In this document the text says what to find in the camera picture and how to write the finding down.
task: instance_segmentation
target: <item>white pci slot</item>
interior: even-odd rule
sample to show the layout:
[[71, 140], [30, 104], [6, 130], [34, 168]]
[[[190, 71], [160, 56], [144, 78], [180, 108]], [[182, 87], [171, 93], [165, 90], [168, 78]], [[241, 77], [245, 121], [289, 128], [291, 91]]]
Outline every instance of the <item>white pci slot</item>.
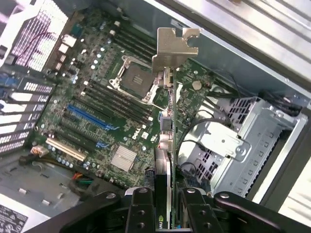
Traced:
[[82, 153], [80, 153], [79, 151], [53, 139], [53, 138], [48, 138], [45, 141], [47, 144], [51, 145], [52, 147], [55, 147], [59, 150], [61, 150], [63, 153], [66, 153], [70, 156], [72, 156], [73, 158], [76, 158], [77, 160], [80, 161], [84, 161], [86, 159], [86, 156]]

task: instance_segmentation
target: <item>cpu socket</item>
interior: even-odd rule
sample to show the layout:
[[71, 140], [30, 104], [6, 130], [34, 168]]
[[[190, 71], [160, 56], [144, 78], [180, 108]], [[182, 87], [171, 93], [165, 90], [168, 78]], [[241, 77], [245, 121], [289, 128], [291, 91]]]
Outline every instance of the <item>cpu socket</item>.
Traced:
[[124, 61], [115, 79], [109, 80], [110, 85], [136, 99], [152, 104], [158, 86], [154, 84], [151, 66], [131, 56], [123, 56]]

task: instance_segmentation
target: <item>chipset heatsink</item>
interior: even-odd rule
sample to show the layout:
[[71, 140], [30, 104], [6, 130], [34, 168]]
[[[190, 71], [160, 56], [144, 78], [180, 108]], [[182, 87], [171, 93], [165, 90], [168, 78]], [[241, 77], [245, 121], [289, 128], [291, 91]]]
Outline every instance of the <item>chipset heatsink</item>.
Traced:
[[143, 103], [152, 104], [158, 86], [154, 84], [151, 66], [131, 56], [123, 56], [123, 66], [115, 79], [109, 81], [110, 85]]
[[111, 160], [111, 164], [122, 169], [123, 171], [129, 171], [136, 156], [136, 152], [120, 145]]

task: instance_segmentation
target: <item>green circuit board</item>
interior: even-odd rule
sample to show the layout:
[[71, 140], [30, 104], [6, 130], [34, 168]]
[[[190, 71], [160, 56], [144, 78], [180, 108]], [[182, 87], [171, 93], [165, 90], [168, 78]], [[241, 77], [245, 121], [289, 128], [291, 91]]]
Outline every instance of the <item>green circuit board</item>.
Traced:
[[[144, 64], [140, 64], [142, 74], [151, 73], [147, 66], [151, 66], [151, 58], [156, 53], [156, 41], [132, 27], [128, 21], [115, 19], [99, 10], [86, 13], [83, 21], [75, 27], [81, 29], [82, 35], [67, 52], [63, 70], [54, 77], [59, 84], [29, 143], [43, 145], [49, 148], [54, 159], [78, 164], [124, 188], [141, 186], [144, 170], [153, 166], [153, 150], [159, 142], [158, 116], [167, 107], [168, 93], [159, 88], [153, 104], [143, 104], [114, 90], [109, 82], [118, 75], [125, 56]], [[109, 35], [111, 30], [116, 31], [112, 38]], [[192, 60], [187, 60], [177, 69], [177, 138], [202, 105], [215, 78], [209, 70]], [[194, 81], [199, 81], [195, 88]], [[89, 118], [70, 111], [69, 105], [114, 129], [99, 127]], [[86, 159], [81, 162], [49, 147], [45, 141], [52, 135], [85, 154]], [[112, 164], [120, 147], [135, 155], [128, 171]]]

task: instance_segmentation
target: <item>power supply label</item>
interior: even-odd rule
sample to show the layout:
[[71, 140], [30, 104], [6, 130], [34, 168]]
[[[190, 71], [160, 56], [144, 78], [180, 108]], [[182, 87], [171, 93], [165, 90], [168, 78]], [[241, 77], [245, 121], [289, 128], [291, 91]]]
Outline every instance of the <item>power supply label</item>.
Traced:
[[20, 233], [28, 217], [0, 205], [0, 233]]

